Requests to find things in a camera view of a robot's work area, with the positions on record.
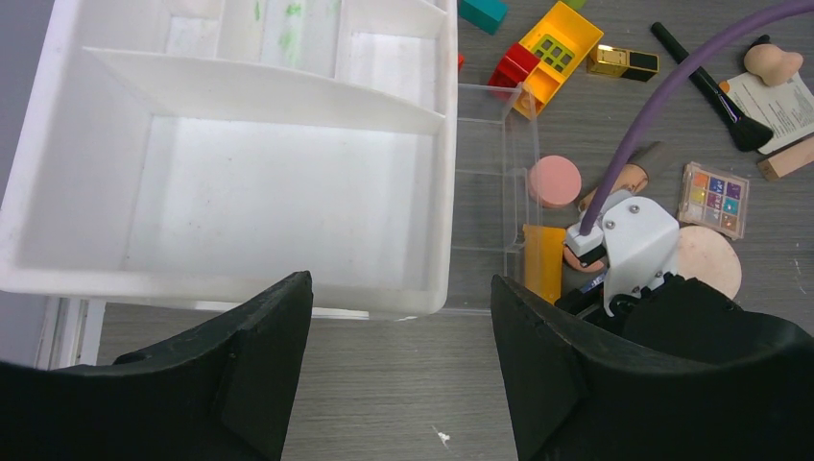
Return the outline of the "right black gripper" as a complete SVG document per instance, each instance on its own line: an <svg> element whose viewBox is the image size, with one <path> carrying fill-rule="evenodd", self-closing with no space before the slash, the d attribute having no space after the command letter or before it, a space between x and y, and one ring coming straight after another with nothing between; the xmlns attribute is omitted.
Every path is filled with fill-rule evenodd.
<svg viewBox="0 0 814 461"><path fill-rule="evenodd" d="M779 317L746 311L697 278L669 276L640 298L601 301L604 283L566 291L555 306L587 323L658 352L703 363L729 363L774 354L796 343L796 326Z"/></svg>

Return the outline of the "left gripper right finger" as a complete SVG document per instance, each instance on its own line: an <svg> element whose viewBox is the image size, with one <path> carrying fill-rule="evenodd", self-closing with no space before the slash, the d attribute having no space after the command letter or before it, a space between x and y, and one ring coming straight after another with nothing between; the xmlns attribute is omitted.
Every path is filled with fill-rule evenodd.
<svg viewBox="0 0 814 461"><path fill-rule="evenodd" d="M809 460L813 338L703 363L640 346L494 277L491 320L521 460Z"/></svg>

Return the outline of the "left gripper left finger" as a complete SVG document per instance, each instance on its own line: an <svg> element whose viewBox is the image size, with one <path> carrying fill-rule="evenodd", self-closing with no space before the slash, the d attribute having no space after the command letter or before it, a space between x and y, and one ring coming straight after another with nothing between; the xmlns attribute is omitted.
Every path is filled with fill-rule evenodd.
<svg viewBox="0 0 814 461"><path fill-rule="evenodd" d="M312 278L107 366L1 366L5 460L277 460L299 384Z"/></svg>

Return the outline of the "eyeshadow palette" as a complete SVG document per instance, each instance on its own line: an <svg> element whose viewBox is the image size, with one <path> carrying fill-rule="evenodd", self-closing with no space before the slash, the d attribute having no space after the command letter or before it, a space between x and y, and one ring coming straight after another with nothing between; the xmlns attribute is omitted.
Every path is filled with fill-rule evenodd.
<svg viewBox="0 0 814 461"><path fill-rule="evenodd" d="M739 240L745 234L749 193L747 179L689 162L683 168L676 217Z"/></svg>

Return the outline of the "clear plastic drawer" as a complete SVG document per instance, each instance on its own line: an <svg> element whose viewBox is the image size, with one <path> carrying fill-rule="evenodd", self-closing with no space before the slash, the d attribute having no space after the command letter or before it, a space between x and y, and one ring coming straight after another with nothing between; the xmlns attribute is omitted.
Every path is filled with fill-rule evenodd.
<svg viewBox="0 0 814 461"><path fill-rule="evenodd" d="M539 135L536 123L514 109L519 99L517 89L458 87L447 310L488 309L493 276L524 277L523 228L541 222L526 185L539 159Z"/></svg>

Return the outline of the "white plastic drawer organizer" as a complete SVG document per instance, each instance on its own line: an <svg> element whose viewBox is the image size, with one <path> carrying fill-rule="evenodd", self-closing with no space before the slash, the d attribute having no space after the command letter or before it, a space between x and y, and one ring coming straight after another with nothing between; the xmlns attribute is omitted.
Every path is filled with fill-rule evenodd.
<svg viewBox="0 0 814 461"><path fill-rule="evenodd" d="M1 287L224 311L447 300L454 1L58 1L1 205Z"/></svg>

